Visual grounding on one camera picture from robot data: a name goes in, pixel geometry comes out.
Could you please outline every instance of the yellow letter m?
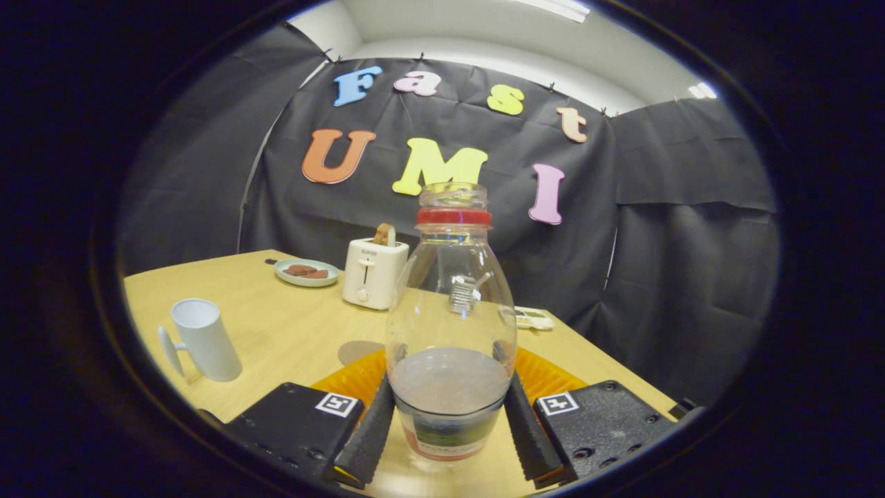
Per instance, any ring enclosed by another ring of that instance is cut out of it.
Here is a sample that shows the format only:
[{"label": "yellow letter m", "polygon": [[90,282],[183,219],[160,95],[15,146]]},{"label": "yellow letter m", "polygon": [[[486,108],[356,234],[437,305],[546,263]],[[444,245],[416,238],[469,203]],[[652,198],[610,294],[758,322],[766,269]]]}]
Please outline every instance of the yellow letter m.
[{"label": "yellow letter m", "polygon": [[412,148],[403,177],[393,182],[394,192],[416,196],[421,193],[418,177],[424,175],[424,184],[445,182],[477,183],[480,167],[489,155],[479,149],[466,147],[455,152],[449,162],[443,160],[439,145],[427,138],[411,138],[406,144]]}]

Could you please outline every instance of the wooden table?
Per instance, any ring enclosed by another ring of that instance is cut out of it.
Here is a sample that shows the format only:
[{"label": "wooden table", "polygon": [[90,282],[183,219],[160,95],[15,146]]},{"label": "wooden table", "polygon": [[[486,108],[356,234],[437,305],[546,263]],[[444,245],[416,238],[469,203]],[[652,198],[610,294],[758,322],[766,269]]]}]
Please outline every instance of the wooden table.
[{"label": "wooden table", "polygon": [[[124,280],[135,326],[158,368],[195,408],[229,422],[283,382],[311,385],[342,367],[338,348],[352,340],[385,341],[386,312],[351,305],[341,297],[342,277],[328,287],[303,288],[282,282],[267,259],[291,258],[268,250],[158,268]],[[187,298],[215,302],[242,362],[230,382],[203,377],[187,354],[180,354],[184,377],[165,358],[157,328],[179,341],[172,304]],[[654,409],[674,402],[567,325],[554,319],[552,331],[519,330],[519,345],[556,363],[588,384],[612,379]],[[525,481],[506,414],[501,410],[487,446],[457,463],[431,463],[412,454],[398,415],[373,482],[373,496],[495,496],[535,491]]]}]

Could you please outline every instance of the white mug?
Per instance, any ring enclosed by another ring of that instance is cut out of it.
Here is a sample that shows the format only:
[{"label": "white mug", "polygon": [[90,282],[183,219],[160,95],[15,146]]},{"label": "white mug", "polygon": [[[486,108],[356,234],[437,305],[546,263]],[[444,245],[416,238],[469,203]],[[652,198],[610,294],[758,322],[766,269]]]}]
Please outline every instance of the white mug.
[{"label": "white mug", "polygon": [[227,382],[240,375],[242,365],[230,342],[221,311],[215,303],[207,300],[182,300],[172,306],[175,329],[184,342],[175,344],[162,326],[159,328],[160,344],[166,358],[182,376],[184,370],[178,359],[178,351],[190,353],[197,369],[212,380]]}]

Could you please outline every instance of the plastic bottle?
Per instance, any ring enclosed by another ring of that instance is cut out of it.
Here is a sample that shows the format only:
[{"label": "plastic bottle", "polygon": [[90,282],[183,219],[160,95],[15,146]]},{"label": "plastic bottle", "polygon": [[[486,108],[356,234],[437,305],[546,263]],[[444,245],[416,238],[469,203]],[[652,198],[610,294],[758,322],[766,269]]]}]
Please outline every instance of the plastic bottle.
[{"label": "plastic bottle", "polygon": [[485,445],[511,382],[513,298],[488,243],[486,189],[434,183],[419,202],[420,243],[389,309],[387,372],[412,450],[461,460]]}]

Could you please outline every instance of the foam letter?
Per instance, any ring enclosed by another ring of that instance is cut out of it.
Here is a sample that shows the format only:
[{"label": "foam letter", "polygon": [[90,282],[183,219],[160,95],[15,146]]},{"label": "foam letter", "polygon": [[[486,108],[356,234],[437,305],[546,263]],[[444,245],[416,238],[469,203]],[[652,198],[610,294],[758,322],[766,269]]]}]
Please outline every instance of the foam letter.
[{"label": "foam letter", "polygon": [[528,210],[528,217],[536,222],[559,225],[562,222],[562,215],[557,211],[559,182],[566,174],[546,164],[538,163],[532,168],[538,174],[538,191],[535,194],[535,206]]},{"label": "foam letter", "polygon": [[427,71],[412,71],[405,75],[405,78],[396,80],[393,88],[399,91],[412,91],[422,97],[434,95],[436,93],[436,86],[443,80],[438,74],[428,73]]},{"label": "foam letter", "polygon": [[574,107],[557,107],[556,112],[562,114],[562,131],[578,144],[587,142],[587,136],[581,133],[578,125],[587,124],[587,120],[578,115]]},{"label": "foam letter", "polygon": [[428,138],[410,138],[406,142],[412,148],[409,162],[405,165],[403,177],[393,182],[393,191],[416,196],[421,193],[419,175],[424,175],[424,184],[445,182],[477,183],[480,180],[480,167],[489,155],[479,149],[464,149],[455,152],[449,162],[443,161],[439,145]]},{"label": "foam letter", "polygon": [[512,116],[522,112],[522,99],[526,98],[522,90],[507,85],[495,85],[491,94],[492,96],[486,99],[489,109]]},{"label": "foam letter", "polygon": [[382,71],[380,67],[372,66],[335,78],[335,81],[338,82],[338,100],[335,100],[335,107],[356,102],[365,97],[366,93],[361,89],[372,88],[372,75],[381,74]]},{"label": "foam letter", "polygon": [[351,131],[347,135],[350,146],[347,148],[344,160],[337,167],[327,167],[326,154],[332,143],[341,135],[342,132],[337,129],[318,129],[313,132],[311,147],[301,163],[301,172],[308,180],[316,183],[339,183],[347,180],[357,170],[363,151],[366,150],[366,144],[375,139],[375,134],[371,131]]}]

